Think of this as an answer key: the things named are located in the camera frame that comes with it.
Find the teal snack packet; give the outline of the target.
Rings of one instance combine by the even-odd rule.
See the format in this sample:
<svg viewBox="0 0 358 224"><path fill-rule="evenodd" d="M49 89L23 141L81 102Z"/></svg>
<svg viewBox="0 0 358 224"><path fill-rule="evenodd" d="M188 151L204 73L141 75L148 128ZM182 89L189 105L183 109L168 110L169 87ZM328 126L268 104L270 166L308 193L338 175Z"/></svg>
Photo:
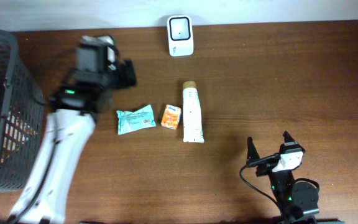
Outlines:
<svg viewBox="0 0 358 224"><path fill-rule="evenodd" d="M145 128L156 127L154 111L151 105L147 105L137 111L117 110L118 135L131 133Z"/></svg>

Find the orange Kleenex tissue pack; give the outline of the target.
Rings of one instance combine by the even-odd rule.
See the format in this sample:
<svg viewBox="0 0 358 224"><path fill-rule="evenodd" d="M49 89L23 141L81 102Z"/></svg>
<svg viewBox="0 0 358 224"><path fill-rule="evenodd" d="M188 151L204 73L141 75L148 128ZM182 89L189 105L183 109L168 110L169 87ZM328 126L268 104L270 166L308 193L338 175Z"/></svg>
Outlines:
<svg viewBox="0 0 358 224"><path fill-rule="evenodd" d="M181 108L173 105L166 105L162 116L161 125L164 128L177 129L181 118Z"/></svg>

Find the white tube with cork cap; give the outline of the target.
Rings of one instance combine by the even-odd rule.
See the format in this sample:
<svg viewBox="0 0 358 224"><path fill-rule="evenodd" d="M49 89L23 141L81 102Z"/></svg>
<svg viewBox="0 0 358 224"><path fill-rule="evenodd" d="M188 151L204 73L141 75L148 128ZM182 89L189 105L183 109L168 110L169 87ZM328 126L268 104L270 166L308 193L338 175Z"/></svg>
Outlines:
<svg viewBox="0 0 358 224"><path fill-rule="evenodd" d="M204 143L201 105L194 81L183 84L183 141Z"/></svg>

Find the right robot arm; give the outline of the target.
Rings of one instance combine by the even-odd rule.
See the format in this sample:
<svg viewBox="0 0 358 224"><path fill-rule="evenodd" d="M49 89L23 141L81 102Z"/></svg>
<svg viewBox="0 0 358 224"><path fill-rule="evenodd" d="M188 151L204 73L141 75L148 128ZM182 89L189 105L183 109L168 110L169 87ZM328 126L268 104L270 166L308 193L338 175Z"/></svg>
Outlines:
<svg viewBox="0 0 358 224"><path fill-rule="evenodd" d="M318 220L319 184L311 179L295 179L293 171L302 165L305 149L288 132L283 133L284 143L277 153L260 157L253 143L247 138L247 161L240 169L241 180L250 188L267 197L279 209L280 215L272 223L342 223L338 219ZM257 177L268 176L273 197L248 182L243 171L256 168Z"/></svg>

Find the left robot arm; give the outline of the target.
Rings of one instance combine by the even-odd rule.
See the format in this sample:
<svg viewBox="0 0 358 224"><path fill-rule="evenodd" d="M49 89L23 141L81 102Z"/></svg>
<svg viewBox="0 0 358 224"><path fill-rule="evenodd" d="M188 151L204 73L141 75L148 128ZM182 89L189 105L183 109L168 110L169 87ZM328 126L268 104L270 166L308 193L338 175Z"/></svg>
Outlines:
<svg viewBox="0 0 358 224"><path fill-rule="evenodd" d="M73 176L114 90L137 83L133 63L119 59L114 44L81 41L76 65L50 95L40 151L6 223L63 223Z"/></svg>

